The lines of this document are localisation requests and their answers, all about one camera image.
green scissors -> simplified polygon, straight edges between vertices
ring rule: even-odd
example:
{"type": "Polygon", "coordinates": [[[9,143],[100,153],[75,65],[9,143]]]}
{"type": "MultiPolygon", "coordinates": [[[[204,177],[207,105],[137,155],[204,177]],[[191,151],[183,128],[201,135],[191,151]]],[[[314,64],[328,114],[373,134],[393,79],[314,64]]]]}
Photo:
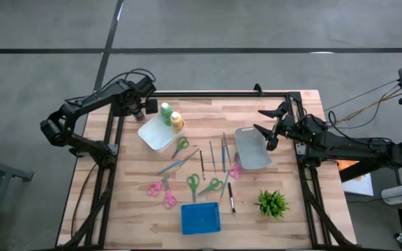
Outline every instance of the green scissors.
{"type": "Polygon", "coordinates": [[[224,185],[224,183],[223,183],[222,181],[219,181],[217,178],[213,178],[213,179],[210,181],[210,183],[209,183],[209,185],[207,186],[207,188],[198,193],[198,196],[201,196],[201,195],[203,195],[204,193],[209,192],[209,191],[218,191],[218,190],[221,190],[221,188],[223,187],[223,185],[224,185]]]}
{"type": "Polygon", "coordinates": [[[200,177],[197,174],[192,174],[189,177],[187,177],[187,184],[188,186],[190,186],[190,189],[192,190],[193,202],[196,202],[196,188],[198,187],[199,183],[200,183],[200,177]]]}
{"type": "Polygon", "coordinates": [[[177,147],[176,147],[176,151],[173,153],[172,155],[172,159],[174,157],[176,157],[176,154],[178,154],[178,152],[182,149],[185,149],[188,147],[188,141],[186,137],[180,137],[177,141],[177,147]]]}

blue plastic basket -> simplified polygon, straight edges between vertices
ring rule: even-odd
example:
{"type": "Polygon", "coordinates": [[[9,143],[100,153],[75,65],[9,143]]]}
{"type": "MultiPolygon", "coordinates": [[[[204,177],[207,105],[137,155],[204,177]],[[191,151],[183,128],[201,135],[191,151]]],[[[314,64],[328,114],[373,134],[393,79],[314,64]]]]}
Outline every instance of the blue plastic basket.
{"type": "Polygon", "coordinates": [[[182,234],[206,234],[221,231],[217,202],[181,206],[182,234]]]}

potted plant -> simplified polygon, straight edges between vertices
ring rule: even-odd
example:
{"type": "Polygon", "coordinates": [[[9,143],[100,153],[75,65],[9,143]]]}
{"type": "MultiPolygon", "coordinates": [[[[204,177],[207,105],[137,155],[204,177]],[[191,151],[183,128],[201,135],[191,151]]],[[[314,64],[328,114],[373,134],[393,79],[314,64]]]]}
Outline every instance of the potted plant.
{"type": "Polygon", "coordinates": [[[258,205],[261,214],[274,217],[276,220],[283,218],[283,214],[290,210],[285,195],[282,195],[278,190],[273,193],[267,190],[264,192],[260,191],[258,202],[255,205],[258,205]]]}

butcher block tabletop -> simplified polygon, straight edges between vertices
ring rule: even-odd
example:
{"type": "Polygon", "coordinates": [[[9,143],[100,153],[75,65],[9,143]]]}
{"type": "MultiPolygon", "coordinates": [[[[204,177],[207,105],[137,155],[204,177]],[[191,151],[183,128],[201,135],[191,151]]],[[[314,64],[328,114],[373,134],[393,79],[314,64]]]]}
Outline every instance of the butcher block tabletop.
{"type": "MultiPolygon", "coordinates": [[[[299,91],[303,106],[308,113],[325,119],[319,92],[299,91]]],[[[272,164],[257,171],[244,171],[236,180],[229,177],[237,213],[232,214],[228,191],[220,200],[221,191],[208,192],[197,197],[197,202],[216,201],[219,203],[221,231],[212,234],[183,235],[181,233],[181,206],[192,203],[192,193],[186,183],[191,174],[200,177],[197,192],[207,187],[212,178],[224,181],[221,161],[221,137],[226,136],[230,157],[237,151],[235,130],[251,127],[254,123],[272,128],[275,119],[259,114],[259,109],[276,109],[285,98],[158,98],[158,103],[168,102],[174,111],[180,112],[185,120],[185,135],[190,146],[175,158],[182,158],[196,148],[202,151],[204,173],[202,179],[200,154],[196,153],[184,166],[172,168],[166,174],[177,204],[168,210],[163,206],[165,193],[159,196],[147,195],[147,188],[162,179],[156,175],[164,167],[172,164],[171,156],[176,149],[173,143],[163,153],[157,153],[142,141],[137,130],[156,114],[146,115],[144,121],[137,122],[133,116],[125,118],[119,147],[119,159],[112,193],[109,220],[105,236],[106,249],[276,249],[310,248],[310,238],[304,200],[299,181],[299,172],[292,140],[278,137],[276,150],[269,152],[272,164]],[[212,162],[209,141],[212,142],[216,174],[212,162]],[[290,211],[284,218],[275,220],[260,215],[258,193],[260,190],[279,190],[289,202],[290,211]]],[[[103,140],[110,108],[102,107],[90,113],[84,136],[103,140]]],[[[111,140],[114,141],[117,122],[113,123],[111,140]]],[[[70,186],[70,194],[59,232],[58,245],[70,239],[71,219],[80,190],[89,170],[94,166],[90,157],[79,158],[70,186]]],[[[226,170],[230,169],[228,160],[226,170]]],[[[84,190],[75,218],[75,228],[88,216],[93,197],[96,173],[91,173],[84,190]]],[[[339,172],[334,162],[324,162],[318,168],[318,176],[325,210],[343,235],[356,243],[350,214],[343,193],[339,172]]],[[[321,241],[318,216],[315,227],[321,241]]],[[[98,238],[101,213],[94,229],[94,242],[98,238]]]]}

bottle cap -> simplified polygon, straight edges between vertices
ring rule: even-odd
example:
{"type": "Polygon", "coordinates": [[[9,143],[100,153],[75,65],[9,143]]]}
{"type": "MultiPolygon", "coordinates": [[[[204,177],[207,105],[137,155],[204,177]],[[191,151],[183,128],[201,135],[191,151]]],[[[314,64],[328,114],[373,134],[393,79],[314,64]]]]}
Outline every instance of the bottle cap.
{"type": "Polygon", "coordinates": [[[178,119],[178,118],[179,118],[179,113],[173,112],[173,113],[172,113],[172,118],[178,119]]]}

